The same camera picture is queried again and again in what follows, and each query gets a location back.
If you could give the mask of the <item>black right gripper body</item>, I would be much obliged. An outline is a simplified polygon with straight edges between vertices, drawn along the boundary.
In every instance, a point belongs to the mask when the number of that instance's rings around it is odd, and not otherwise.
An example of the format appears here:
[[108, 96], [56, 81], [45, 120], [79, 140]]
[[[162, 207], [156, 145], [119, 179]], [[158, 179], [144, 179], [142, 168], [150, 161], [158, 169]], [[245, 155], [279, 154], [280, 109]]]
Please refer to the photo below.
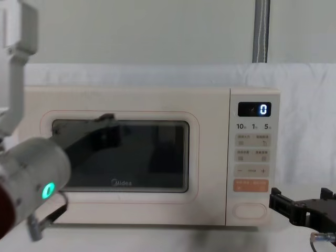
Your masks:
[[335, 233], [335, 200], [296, 201], [291, 205], [289, 222], [320, 233]]

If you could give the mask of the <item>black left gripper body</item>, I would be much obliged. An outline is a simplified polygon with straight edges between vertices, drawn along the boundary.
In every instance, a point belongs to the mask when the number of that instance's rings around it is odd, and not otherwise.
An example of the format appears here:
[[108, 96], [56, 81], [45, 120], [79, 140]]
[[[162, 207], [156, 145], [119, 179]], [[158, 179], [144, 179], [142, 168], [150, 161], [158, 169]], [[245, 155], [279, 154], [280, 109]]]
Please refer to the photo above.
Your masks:
[[102, 150], [119, 147], [121, 139], [121, 127], [118, 123], [94, 122], [85, 133], [64, 147], [71, 169], [74, 170], [83, 165]]

